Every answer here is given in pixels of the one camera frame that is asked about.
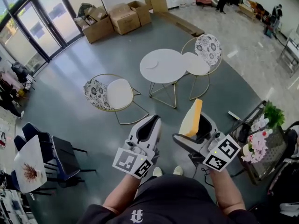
white dining table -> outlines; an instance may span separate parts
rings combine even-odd
[[[142,76],[150,81],[149,97],[172,108],[177,108],[175,82],[186,73],[186,70],[183,55],[171,49],[154,50],[148,53],[140,62],[140,72]],[[161,84],[162,88],[153,92],[155,84]],[[171,100],[171,97],[166,90],[166,86],[171,84],[174,89],[174,105],[168,104],[153,96],[154,93],[164,89]]]
[[[25,177],[26,168],[31,167],[38,175],[34,179]],[[47,182],[38,136],[30,139],[14,158],[14,169],[22,193],[32,192]]]

forearm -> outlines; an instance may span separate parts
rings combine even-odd
[[[222,172],[210,168],[210,175],[215,188],[216,199],[224,214],[234,210],[245,210],[245,204],[239,189],[234,184],[226,169]]]
[[[133,201],[141,179],[126,174],[120,184],[106,198],[103,207],[116,214],[122,213]]]

blue-gray floor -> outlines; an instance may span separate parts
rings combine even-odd
[[[24,118],[19,125],[31,122],[51,135],[70,141],[74,147],[87,150],[88,155],[76,153],[82,169],[97,169],[97,173],[79,174],[85,183],[66,189],[57,187],[52,196],[35,195],[36,200],[30,201],[30,204],[39,224],[75,223],[88,205],[102,204],[124,176],[112,168],[112,162],[117,148],[123,145],[132,126],[120,126],[113,113],[100,111],[85,99],[82,87],[97,74],[114,73],[123,76],[143,94],[137,96],[135,102],[150,114],[160,115],[163,123],[159,143],[161,156],[157,165],[166,173],[172,173],[177,165],[181,165],[185,176],[193,175],[195,167],[188,153],[176,145],[171,137],[178,132],[183,117],[192,105],[188,98],[193,77],[185,76],[177,83],[178,108],[175,110],[147,96],[150,83],[139,71],[141,59],[150,51],[160,48],[181,51],[190,38],[183,30],[153,17],[151,24],[124,36],[115,34],[93,45],[85,38],[80,39],[37,76],[35,91],[31,92]],[[199,79],[195,90],[200,93],[206,84],[207,78]],[[225,61],[211,75],[211,86],[202,100],[202,111],[223,132],[227,132],[234,122],[227,114],[228,110],[244,118],[260,102],[250,86]],[[142,115],[132,105],[121,112],[120,118],[129,122]],[[238,160],[234,160],[228,167],[231,174],[241,169]],[[200,167],[195,178],[203,183],[204,174]],[[246,173],[234,180],[247,208],[265,198],[269,180],[254,186]],[[214,199],[213,189],[205,186]]]

shoe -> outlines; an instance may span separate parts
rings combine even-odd
[[[173,171],[173,174],[175,174],[175,175],[183,176],[183,173],[184,173],[184,171],[181,166],[177,166]]]
[[[163,175],[162,169],[159,167],[155,167],[154,172],[153,172],[153,176],[156,177],[160,177]]]

sponge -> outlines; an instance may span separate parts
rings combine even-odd
[[[202,108],[202,100],[196,99],[183,119],[179,134],[191,138],[198,132],[198,124]]]

